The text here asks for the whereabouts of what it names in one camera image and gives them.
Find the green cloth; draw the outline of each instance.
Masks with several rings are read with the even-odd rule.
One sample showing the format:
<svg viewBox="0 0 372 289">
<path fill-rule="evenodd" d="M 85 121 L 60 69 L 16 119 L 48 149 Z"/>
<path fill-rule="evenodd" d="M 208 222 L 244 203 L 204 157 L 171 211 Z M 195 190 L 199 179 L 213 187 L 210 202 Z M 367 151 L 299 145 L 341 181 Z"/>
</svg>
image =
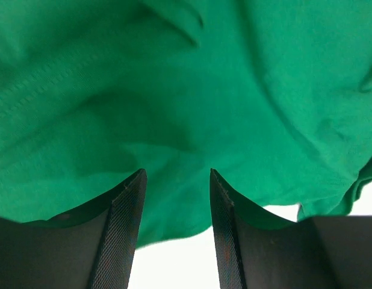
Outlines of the green cloth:
<svg viewBox="0 0 372 289">
<path fill-rule="evenodd" d="M 262 206 L 348 214 L 372 179 L 372 0 L 0 0 L 0 216 L 141 167 L 138 246 L 211 225 L 211 167 Z"/>
</svg>

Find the white surface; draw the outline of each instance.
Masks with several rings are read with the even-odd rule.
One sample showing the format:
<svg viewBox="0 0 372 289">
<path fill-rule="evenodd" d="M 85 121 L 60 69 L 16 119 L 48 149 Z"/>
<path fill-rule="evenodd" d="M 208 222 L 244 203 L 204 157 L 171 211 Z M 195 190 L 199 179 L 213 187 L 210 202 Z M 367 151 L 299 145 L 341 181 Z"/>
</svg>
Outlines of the white surface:
<svg viewBox="0 0 372 289">
<path fill-rule="evenodd" d="M 296 220 L 298 206 L 268 206 Z M 372 183 L 362 192 L 352 215 L 372 215 Z M 153 244 L 135 252 L 129 289 L 220 289 L 212 228 L 191 238 Z"/>
</svg>

